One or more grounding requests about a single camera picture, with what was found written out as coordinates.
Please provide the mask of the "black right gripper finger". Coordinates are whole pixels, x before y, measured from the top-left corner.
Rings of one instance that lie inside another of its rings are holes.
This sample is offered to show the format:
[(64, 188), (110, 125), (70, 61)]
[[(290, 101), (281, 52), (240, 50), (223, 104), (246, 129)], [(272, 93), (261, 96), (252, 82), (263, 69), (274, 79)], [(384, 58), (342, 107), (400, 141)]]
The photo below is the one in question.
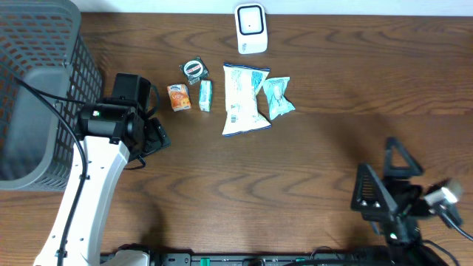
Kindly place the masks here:
[[(402, 166), (396, 166), (394, 155), (398, 154)], [(396, 137), (388, 137), (384, 152), (383, 174), (385, 178), (412, 178), (423, 175), (421, 164), (406, 150), (402, 142)]]
[(366, 163), (358, 165), (350, 207), (370, 222), (393, 221), (398, 210), (392, 195), (373, 168)]

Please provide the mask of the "small orange juice box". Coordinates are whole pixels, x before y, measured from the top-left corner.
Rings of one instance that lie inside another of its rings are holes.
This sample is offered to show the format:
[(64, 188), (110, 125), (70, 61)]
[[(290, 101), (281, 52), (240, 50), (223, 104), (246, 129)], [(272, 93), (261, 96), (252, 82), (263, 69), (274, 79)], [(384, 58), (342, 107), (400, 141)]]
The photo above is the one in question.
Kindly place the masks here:
[(167, 87), (171, 107), (174, 112), (191, 108), (188, 87), (185, 84), (173, 84)]

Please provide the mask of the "small teal white box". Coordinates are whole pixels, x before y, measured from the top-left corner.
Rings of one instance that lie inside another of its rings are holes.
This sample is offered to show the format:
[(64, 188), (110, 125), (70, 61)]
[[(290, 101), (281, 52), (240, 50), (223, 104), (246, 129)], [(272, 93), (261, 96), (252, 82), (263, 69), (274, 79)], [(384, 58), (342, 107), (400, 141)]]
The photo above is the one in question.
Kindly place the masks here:
[(211, 81), (202, 80), (200, 82), (200, 96), (199, 96), (199, 106), (200, 110), (203, 112), (211, 111), (211, 102), (212, 102), (212, 83)]

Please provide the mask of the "dark green round-label packet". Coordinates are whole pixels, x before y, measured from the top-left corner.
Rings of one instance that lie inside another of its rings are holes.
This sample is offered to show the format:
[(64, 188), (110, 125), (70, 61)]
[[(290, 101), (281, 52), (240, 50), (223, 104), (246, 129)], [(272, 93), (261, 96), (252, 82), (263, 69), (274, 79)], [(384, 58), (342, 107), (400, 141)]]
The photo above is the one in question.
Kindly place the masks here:
[(208, 68), (199, 56), (181, 64), (180, 70), (190, 85), (193, 85), (209, 76)]

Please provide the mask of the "large white snack bag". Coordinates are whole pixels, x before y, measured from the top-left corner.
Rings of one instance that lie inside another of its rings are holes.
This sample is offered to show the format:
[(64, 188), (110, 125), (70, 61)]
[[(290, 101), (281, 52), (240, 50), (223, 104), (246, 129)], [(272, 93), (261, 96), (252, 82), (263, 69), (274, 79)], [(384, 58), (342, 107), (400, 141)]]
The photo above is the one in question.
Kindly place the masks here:
[(224, 63), (225, 110), (227, 113), (222, 135), (252, 132), (271, 127), (258, 111), (259, 94), (270, 68)]

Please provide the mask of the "teal candy wrapper packet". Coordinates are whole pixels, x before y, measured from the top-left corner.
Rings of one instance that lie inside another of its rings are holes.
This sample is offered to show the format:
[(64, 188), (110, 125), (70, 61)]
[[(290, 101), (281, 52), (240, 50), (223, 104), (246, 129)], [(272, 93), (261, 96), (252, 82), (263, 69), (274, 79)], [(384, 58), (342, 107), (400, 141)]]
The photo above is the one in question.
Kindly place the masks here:
[(295, 110), (294, 105), (285, 97), (289, 81), (290, 77), (280, 77), (269, 78), (263, 83), (271, 120)]

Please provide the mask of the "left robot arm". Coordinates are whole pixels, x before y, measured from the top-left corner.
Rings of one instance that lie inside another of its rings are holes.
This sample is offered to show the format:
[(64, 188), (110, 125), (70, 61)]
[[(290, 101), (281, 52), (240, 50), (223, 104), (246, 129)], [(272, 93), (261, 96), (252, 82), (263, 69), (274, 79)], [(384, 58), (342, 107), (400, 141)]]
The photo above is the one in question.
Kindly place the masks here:
[(35, 265), (99, 265), (103, 231), (126, 164), (170, 145), (148, 100), (104, 98), (76, 115), (73, 166)]

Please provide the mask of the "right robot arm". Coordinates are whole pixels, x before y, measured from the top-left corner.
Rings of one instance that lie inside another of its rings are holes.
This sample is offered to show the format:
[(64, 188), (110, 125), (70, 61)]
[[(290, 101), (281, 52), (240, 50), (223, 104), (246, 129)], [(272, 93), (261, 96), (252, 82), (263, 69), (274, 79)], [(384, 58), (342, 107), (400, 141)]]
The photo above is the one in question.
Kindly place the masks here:
[(418, 227), (418, 220), (431, 213), (421, 199), (422, 187), (409, 179), (422, 174), (421, 165), (395, 137), (386, 140), (382, 177), (367, 163), (357, 168), (350, 207), (364, 220), (379, 225), (375, 232), (385, 238), (394, 265), (446, 264), (425, 246)]

